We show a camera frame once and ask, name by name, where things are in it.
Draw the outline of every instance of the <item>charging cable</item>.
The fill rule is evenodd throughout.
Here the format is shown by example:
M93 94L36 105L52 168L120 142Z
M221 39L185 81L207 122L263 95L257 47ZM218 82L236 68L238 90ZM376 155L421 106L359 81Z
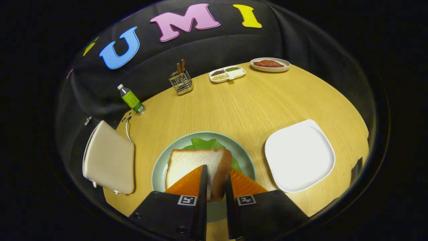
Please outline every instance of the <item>charging cable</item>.
M128 132L128 122L131 119L132 116L130 116L125 123L125 130L126 130L126 136L128 137L129 141L132 142L131 137L129 137L129 132Z

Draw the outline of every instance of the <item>green beans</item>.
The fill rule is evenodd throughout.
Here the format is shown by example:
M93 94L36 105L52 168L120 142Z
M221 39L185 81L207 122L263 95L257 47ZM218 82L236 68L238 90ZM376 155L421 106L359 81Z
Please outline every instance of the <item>green beans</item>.
M239 67L227 68L226 72L230 72L230 71L237 70L237 69L240 69L240 68Z

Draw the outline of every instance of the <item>white cable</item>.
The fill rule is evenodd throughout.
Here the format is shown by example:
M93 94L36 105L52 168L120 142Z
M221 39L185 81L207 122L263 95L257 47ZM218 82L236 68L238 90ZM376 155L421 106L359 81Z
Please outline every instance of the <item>white cable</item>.
M128 136L129 141L130 141L130 142L132 142L132 141L131 141L131 137L129 137L129 133L128 133L128 122L129 122L129 119L127 119L127 120L126 120L126 123L125 123L125 130L126 130L126 135Z

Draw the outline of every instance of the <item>steak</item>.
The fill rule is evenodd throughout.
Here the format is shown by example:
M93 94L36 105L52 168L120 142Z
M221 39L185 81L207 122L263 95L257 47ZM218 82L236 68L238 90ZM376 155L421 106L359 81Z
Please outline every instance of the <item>steak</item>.
M254 62L255 65L260 67L270 67L270 68L280 68L284 67L282 64L272 61L272 60L262 60L259 62Z

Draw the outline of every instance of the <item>blue letter u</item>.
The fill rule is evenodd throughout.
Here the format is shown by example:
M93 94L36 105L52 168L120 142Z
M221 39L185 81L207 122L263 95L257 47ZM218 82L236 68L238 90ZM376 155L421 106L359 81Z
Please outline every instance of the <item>blue letter u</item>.
M119 36L120 39L125 39L128 44L128 50L122 54L122 56L117 56L116 51L114 51L113 45L115 41L109 43L103 50L101 50L100 57L103 58L104 63L109 69L117 69L121 67L130 61L137 53L138 48L140 47L140 42L134 32L136 28L137 27L132 27Z

